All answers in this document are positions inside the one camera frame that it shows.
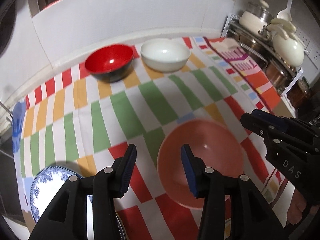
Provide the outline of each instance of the hand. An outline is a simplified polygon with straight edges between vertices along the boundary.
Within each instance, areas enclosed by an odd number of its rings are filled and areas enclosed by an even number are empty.
[[[302,212],[307,206],[307,201],[301,195],[301,193],[295,189],[292,195],[292,200],[287,212],[288,222],[292,225],[297,224],[302,219]],[[310,213],[315,215],[319,209],[320,205],[312,206]]]

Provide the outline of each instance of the kitchen counter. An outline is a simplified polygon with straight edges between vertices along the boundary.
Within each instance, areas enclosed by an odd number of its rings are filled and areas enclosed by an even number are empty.
[[[35,225],[30,188],[41,169],[58,164],[92,176],[134,143],[138,150],[136,172],[124,198],[115,202],[129,238],[195,239],[202,211],[172,201],[156,172],[164,137],[194,118],[214,119],[225,125],[243,148],[244,172],[269,203],[276,198],[284,177],[265,160],[262,138],[239,122],[243,113],[255,108],[283,108],[277,106],[280,98],[273,93],[274,88],[261,75],[259,83],[265,85],[255,87],[250,74],[238,72],[232,61],[213,49],[220,40],[183,37],[176,41],[188,46],[191,56],[175,73],[148,68],[140,58],[140,43],[132,47],[133,71],[124,80],[112,84],[99,81],[87,73],[82,62],[26,96],[21,143],[14,158],[20,204],[30,231]],[[226,207],[228,235],[228,201]],[[186,225],[185,230],[180,230],[181,224]]]

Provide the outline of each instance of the white ladle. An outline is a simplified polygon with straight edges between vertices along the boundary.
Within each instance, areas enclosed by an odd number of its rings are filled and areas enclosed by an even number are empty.
[[[284,20],[287,20],[288,22],[291,22],[292,21],[292,17],[290,13],[291,5],[292,5],[292,0],[288,0],[287,8],[280,11],[277,15],[277,18],[284,19]]]

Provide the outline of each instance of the green stripe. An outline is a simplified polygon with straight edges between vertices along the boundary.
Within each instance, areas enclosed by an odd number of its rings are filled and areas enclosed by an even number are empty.
[[[243,89],[244,91],[246,91],[246,90],[249,89],[249,86],[248,86],[247,84],[243,84],[243,85],[241,85],[241,87],[242,87],[242,89]]]
[[[44,161],[45,161],[45,166],[50,166],[56,162],[56,158],[54,155],[54,146],[53,146],[52,124],[48,125],[45,129]]]
[[[139,89],[151,111],[162,125],[178,118],[161,91],[152,81],[139,85]]]
[[[20,164],[21,164],[21,175],[23,178],[25,178],[26,170],[24,167],[24,139],[20,140]]]
[[[30,136],[30,153],[31,153],[32,175],[35,176],[40,171],[39,132]]]
[[[212,58],[213,58],[214,60],[220,60],[220,59],[221,59],[219,56],[212,56]]]
[[[131,139],[145,132],[124,91],[110,96],[110,100],[121,129],[127,139]]]
[[[181,80],[181,78],[170,75],[169,78],[177,85],[182,94],[185,96],[192,110],[196,110],[200,107],[203,107],[200,100],[196,97],[196,95],[188,88],[185,83]]]
[[[200,69],[194,70],[192,73],[215,102],[223,99],[220,91],[215,87],[214,84],[211,83],[209,78],[207,78],[207,76]]]
[[[93,153],[100,152],[111,147],[107,129],[101,113],[99,101],[91,104]]]
[[[214,73],[215,75],[221,80],[221,82],[225,85],[225,87],[229,90],[230,94],[233,95],[235,93],[237,93],[238,91],[235,89],[235,87],[229,82],[228,79],[226,79],[221,72],[215,67],[215,66],[211,66],[209,67]]]
[[[145,133],[143,137],[146,142],[150,156],[153,160],[153,163],[155,164],[155,167],[157,167],[158,152],[160,145],[164,140],[165,134],[162,128],[159,127],[153,131]]]
[[[63,118],[64,132],[66,137],[66,161],[72,162],[79,159],[78,147],[76,143],[76,133],[73,126],[72,113]]]
[[[270,192],[268,189],[267,189],[266,192],[264,193],[264,198],[266,199],[266,201],[267,201],[268,203],[270,203],[270,202],[273,200],[272,194],[271,194],[271,192]]]

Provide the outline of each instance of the blue and white plate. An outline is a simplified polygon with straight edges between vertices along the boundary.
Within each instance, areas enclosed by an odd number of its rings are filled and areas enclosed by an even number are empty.
[[[53,197],[59,191],[64,182],[71,175],[81,175],[75,171],[63,166],[48,166],[41,170],[34,178],[30,190],[30,207],[32,217],[35,222],[47,208]],[[122,240],[125,240],[124,228],[117,215],[118,227]],[[93,238],[93,222],[92,222],[92,196],[88,196],[87,200],[87,234],[88,240]]]

